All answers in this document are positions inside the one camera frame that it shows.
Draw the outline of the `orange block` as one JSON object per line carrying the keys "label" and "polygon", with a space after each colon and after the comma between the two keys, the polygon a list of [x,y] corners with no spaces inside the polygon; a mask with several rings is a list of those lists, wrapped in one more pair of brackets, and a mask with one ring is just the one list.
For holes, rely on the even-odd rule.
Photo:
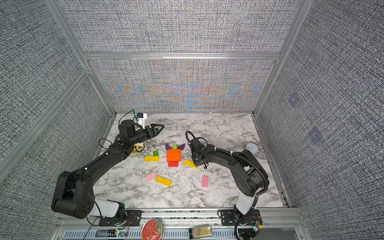
{"label": "orange block", "polygon": [[181,158],[181,153],[169,153],[167,154],[167,158]]}
{"label": "orange block", "polygon": [[168,154],[169,154],[169,155],[181,154],[181,150],[180,150],[180,149],[172,149],[172,150],[168,150]]}
{"label": "orange block", "polygon": [[181,157],[169,157],[167,162],[181,162]]}

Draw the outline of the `red block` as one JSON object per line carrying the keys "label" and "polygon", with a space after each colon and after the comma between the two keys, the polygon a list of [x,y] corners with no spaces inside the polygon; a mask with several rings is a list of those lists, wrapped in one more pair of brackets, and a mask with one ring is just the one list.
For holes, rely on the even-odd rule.
{"label": "red block", "polygon": [[170,168],[177,168],[179,166],[179,162],[169,162],[168,166]]}

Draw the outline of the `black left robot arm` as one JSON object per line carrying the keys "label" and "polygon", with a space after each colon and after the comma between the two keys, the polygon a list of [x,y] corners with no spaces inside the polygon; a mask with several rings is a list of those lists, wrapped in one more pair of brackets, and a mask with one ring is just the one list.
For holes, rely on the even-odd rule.
{"label": "black left robot arm", "polygon": [[52,211],[83,219],[95,209],[97,217],[106,217],[97,203],[93,186],[112,167],[125,160],[135,149],[135,145],[155,138],[165,128],[161,124],[151,124],[142,128],[133,120],[119,124],[115,141],[99,157],[82,168],[59,175],[54,191]]}

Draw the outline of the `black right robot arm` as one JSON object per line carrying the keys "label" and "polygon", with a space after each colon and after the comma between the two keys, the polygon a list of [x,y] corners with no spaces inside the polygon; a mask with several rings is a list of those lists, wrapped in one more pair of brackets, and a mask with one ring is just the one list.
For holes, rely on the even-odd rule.
{"label": "black right robot arm", "polygon": [[218,164],[230,170],[237,188],[241,191],[233,215],[238,223],[245,222],[254,211],[260,195],[269,188],[267,172],[248,150],[227,151],[212,144],[204,145],[201,138],[188,141],[188,146],[195,166],[203,165],[207,168],[209,164]]}

